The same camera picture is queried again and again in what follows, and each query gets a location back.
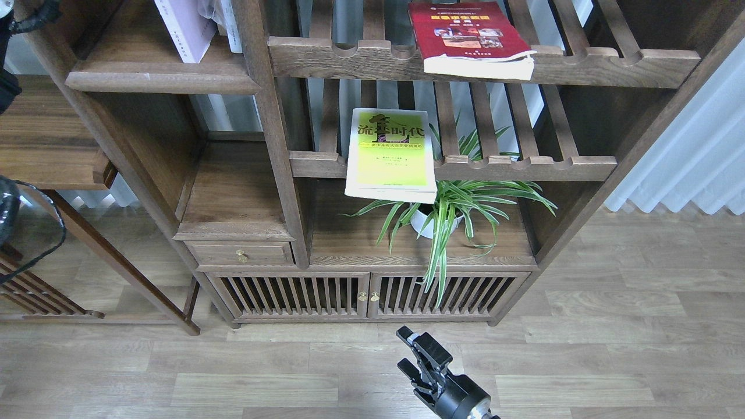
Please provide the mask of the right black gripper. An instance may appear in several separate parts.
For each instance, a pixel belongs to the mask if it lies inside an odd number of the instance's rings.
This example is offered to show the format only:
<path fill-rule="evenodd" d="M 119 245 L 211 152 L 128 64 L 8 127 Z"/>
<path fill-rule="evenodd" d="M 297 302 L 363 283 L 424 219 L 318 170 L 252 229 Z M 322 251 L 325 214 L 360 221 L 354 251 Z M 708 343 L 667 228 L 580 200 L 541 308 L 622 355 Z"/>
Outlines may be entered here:
<path fill-rule="evenodd" d="M 415 367 L 409 360 L 401 360 L 397 367 L 434 414 L 440 418 L 495 418 L 490 395 L 465 374 L 450 371 L 452 355 L 428 332 L 420 335 L 402 326 L 396 336 L 412 350 L 418 364 Z"/>

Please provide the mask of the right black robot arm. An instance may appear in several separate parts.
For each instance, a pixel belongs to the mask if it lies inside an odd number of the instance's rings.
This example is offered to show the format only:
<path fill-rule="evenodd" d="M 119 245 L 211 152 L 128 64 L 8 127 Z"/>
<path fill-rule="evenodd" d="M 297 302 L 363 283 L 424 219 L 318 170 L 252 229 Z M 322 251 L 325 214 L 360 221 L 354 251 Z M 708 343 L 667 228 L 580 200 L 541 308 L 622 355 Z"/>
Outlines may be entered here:
<path fill-rule="evenodd" d="M 440 418 L 498 418 L 490 411 L 491 397 L 466 375 L 454 375 L 452 355 L 428 332 L 417 334 L 407 326 L 396 336 L 417 357 L 418 370 L 403 358 L 398 368 L 410 378 L 413 393 Z"/>

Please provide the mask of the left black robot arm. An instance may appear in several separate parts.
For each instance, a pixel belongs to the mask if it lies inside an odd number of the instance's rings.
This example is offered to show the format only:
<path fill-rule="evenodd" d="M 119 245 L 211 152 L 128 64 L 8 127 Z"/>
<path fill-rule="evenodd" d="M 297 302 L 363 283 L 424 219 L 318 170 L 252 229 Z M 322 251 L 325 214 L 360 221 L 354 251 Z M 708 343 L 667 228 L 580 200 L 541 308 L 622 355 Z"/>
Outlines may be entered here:
<path fill-rule="evenodd" d="M 7 54 L 7 47 L 9 40 L 12 35 L 29 33 L 37 31 L 40 27 L 45 26 L 49 22 L 56 21 L 61 16 L 59 11 L 60 1 L 45 1 L 43 4 L 34 10 L 30 16 L 22 20 L 16 20 L 14 17 L 14 1 L 2 1 L 2 63 L 5 63 Z M 6 109 L 11 105 L 13 100 L 22 92 L 17 77 L 7 70 L 2 70 L 1 77 L 1 112 L 5 112 Z M 17 212 L 20 207 L 21 193 L 18 186 L 24 186 L 26 188 L 33 189 L 40 194 L 49 204 L 51 204 L 54 210 L 54 215 L 58 218 L 59 227 L 61 228 L 61 238 L 58 244 L 53 245 L 51 248 L 45 250 L 40 255 L 30 260 L 26 264 L 16 268 L 8 274 L 3 274 L 1 284 L 8 283 L 11 279 L 14 279 L 19 274 L 29 270 L 32 266 L 35 266 L 40 260 L 46 255 L 51 254 L 57 250 L 64 241 L 66 241 L 67 228 L 64 223 L 64 219 L 59 211 L 58 205 L 55 204 L 54 200 L 43 193 L 43 191 L 37 186 L 27 183 L 21 180 L 13 180 L 11 178 L 1 176 L 1 193 L 2 193 L 2 244 L 5 244 L 8 237 L 13 231 L 13 227 L 16 222 Z"/>

